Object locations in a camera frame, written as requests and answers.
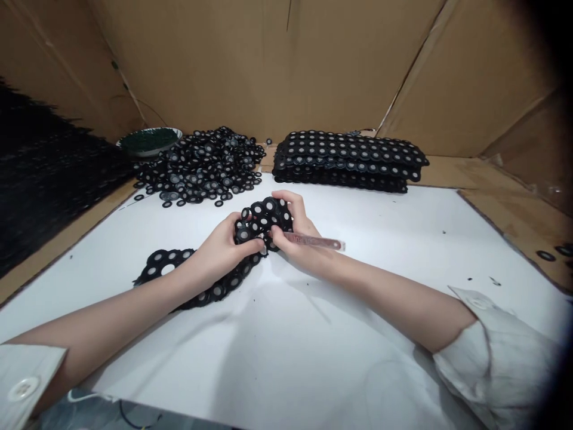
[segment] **cardboard wall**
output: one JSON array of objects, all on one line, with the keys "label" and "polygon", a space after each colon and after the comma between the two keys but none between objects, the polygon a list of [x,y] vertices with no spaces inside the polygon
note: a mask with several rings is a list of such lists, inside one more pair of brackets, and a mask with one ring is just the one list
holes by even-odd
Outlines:
[{"label": "cardboard wall", "polygon": [[483,157],[523,181],[533,193],[573,215],[571,132],[560,89],[497,139]]},{"label": "cardboard wall", "polygon": [[169,126],[259,140],[378,127],[442,3],[90,0],[130,89]]},{"label": "cardboard wall", "polygon": [[517,0],[447,0],[379,136],[479,155],[558,85]]},{"label": "cardboard wall", "polygon": [[142,126],[84,1],[0,2],[0,76],[115,142]]}]

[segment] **left hand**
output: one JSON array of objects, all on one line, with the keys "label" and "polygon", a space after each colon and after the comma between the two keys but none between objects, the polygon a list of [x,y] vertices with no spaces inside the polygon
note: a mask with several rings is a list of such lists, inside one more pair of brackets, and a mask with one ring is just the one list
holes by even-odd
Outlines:
[{"label": "left hand", "polygon": [[235,245],[235,222],[241,218],[239,212],[226,217],[203,242],[189,260],[178,269],[187,271],[187,276],[200,276],[205,281],[205,289],[233,270],[243,258],[263,249],[262,239],[252,239]]}]

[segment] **table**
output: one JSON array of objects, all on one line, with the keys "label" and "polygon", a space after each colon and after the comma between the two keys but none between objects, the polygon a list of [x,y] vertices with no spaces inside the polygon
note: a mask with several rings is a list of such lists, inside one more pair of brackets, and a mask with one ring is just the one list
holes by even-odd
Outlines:
[{"label": "table", "polygon": [[[561,341],[565,296],[455,190],[392,195],[262,179],[221,208],[127,201],[0,311],[0,342],[130,289],[151,252],[197,248],[230,211],[281,188],[302,194],[321,234],[344,240],[349,256],[449,294],[448,285],[480,291]],[[479,427],[430,356],[273,253],[225,300],[169,315],[84,386],[248,429]]]}]

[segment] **black rubber gasket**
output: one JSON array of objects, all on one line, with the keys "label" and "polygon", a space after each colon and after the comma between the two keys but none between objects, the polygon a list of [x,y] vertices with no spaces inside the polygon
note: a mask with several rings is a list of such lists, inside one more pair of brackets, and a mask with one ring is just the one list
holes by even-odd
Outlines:
[{"label": "black rubber gasket", "polygon": [[555,250],[565,257],[573,257],[573,249],[567,246],[556,246]]},{"label": "black rubber gasket", "polygon": [[547,251],[537,251],[536,254],[538,255],[539,258],[545,260],[545,261],[549,261],[549,262],[554,262],[555,260],[557,260],[557,258],[555,258],[555,256],[551,253],[548,253]]}]

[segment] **shirt cuff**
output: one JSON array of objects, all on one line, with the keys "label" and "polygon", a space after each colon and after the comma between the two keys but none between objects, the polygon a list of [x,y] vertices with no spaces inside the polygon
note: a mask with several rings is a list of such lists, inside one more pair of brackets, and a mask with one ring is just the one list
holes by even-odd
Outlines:
[{"label": "shirt cuff", "polygon": [[483,294],[450,288],[478,321],[434,354],[440,377],[488,428],[521,428],[545,393],[559,348]]},{"label": "shirt cuff", "polygon": [[0,345],[0,429],[24,428],[66,351],[43,345]]}]

